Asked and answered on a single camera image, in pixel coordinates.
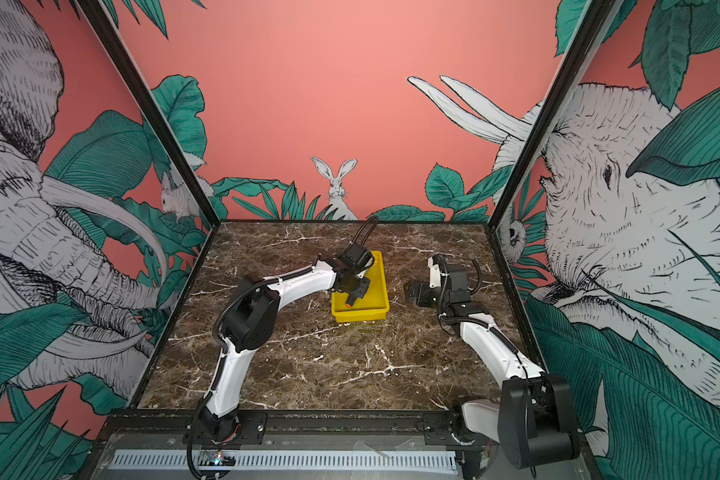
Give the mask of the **black corner frame post right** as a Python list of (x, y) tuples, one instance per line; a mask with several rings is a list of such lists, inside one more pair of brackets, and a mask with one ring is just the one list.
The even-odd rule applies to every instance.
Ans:
[(524, 142), (520, 156), (488, 223), (489, 231), (494, 233), (505, 212), (510, 206), (516, 191), (525, 175), (538, 158), (543, 140), (552, 133), (556, 122), (567, 108), (573, 90), (579, 84), (589, 67), (593, 55), (615, 18), (622, 1), (589, 1), (587, 8), (575, 31), (563, 61), (558, 69), (547, 97), (542, 103), (538, 117), (534, 122), (529, 138)]

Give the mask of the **white perforated vent strip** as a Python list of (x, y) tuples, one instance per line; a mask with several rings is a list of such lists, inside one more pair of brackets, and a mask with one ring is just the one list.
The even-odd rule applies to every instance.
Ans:
[[(308, 451), (225, 450), (193, 457), (202, 471), (313, 471), (372, 470), (456, 474), (451, 451)], [(111, 470), (181, 470), (187, 456), (178, 450), (118, 449), (108, 464)]]

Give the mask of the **black front mounting rail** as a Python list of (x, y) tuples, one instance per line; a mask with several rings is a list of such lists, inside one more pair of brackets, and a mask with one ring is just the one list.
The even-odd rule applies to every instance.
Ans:
[(237, 422), (212, 433), (203, 421), (185, 409), (124, 409), (112, 414), (97, 440), (116, 434), (168, 434), (195, 445), (261, 445), (269, 435), (382, 435), (411, 434), (428, 446), (475, 449), (493, 442), (470, 432), (448, 410), (246, 410)]

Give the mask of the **black corner frame post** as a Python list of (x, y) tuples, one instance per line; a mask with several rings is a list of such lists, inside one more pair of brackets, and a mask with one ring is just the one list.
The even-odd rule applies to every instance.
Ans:
[(216, 215), (207, 195), (201, 189), (194, 171), (190, 168), (186, 160), (179, 141), (170, 128), (166, 117), (157, 105), (152, 91), (145, 83), (143, 75), (134, 63), (126, 46), (123, 44), (106, 8), (103, 7), (99, 1), (94, 0), (76, 1), (76, 4), (106, 50), (131, 95), (136, 100), (141, 113), (145, 116), (147, 123), (154, 131), (158, 143), (166, 151), (172, 165), (178, 170), (179, 175), (184, 180), (201, 212), (209, 221), (211, 230), (215, 230), (221, 221)]
[(556, 122), (567, 108), (573, 90), (579, 84), (589, 67), (593, 55), (615, 18), (622, 1), (589, 1), (587, 8), (575, 31), (563, 61), (558, 69), (547, 97), (542, 103), (538, 117), (534, 122), (529, 138), (524, 142), (520, 156), (488, 223), (489, 231), (494, 233), (505, 212), (510, 206), (516, 191), (525, 175), (538, 158), (543, 140), (552, 133)]

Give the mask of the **black corner frame post left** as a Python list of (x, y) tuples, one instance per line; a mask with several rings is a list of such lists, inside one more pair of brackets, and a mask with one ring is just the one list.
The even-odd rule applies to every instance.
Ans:
[(184, 180), (201, 212), (209, 221), (211, 230), (215, 230), (221, 221), (216, 215), (207, 195), (201, 189), (194, 171), (190, 168), (186, 160), (179, 141), (170, 128), (166, 117), (157, 105), (152, 91), (145, 83), (143, 75), (134, 63), (126, 46), (123, 44), (106, 8), (103, 7), (99, 1), (94, 0), (76, 1), (76, 4), (106, 50), (131, 95), (136, 100), (141, 113), (145, 116), (147, 123), (154, 131), (158, 143), (166, 151), (172, 165), (178, 170), (179, 175)]

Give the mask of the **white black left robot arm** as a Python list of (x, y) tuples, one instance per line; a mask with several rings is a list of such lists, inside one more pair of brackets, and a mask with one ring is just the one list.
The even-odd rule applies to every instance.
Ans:
[(358, 261), (344, 255), (318, 259), (282, 275), (244, 277), (212, 328), (220, 354), (191, 426), (201, 426), (208, 442), (224, 444), (235, 439), (242, 424), (239, 405), (243, 381), (254, 354), (271, 338), (279, 311), (320, 291), (346, 293), (349, 303), (354, 304), (370, 288), (366, 271), (374, 263), (374, 255), (365, 252)]

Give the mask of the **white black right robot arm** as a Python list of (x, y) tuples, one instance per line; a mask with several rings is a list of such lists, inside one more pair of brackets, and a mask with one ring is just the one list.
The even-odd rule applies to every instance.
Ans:
[(473, 296), (462, 265), (435, 254), (429, 280), (405, 285), (406, 299), (433, 308), (444, 330), (460, 337), (481, 359), (501, 388), (500, 401), (475, 399), (460, 407), (471, 434), (495, 442), (517, 469), (573, 460), (581, 453), (579, 422), (568, 382), (535, 364), (500, 330), (487, 307)]

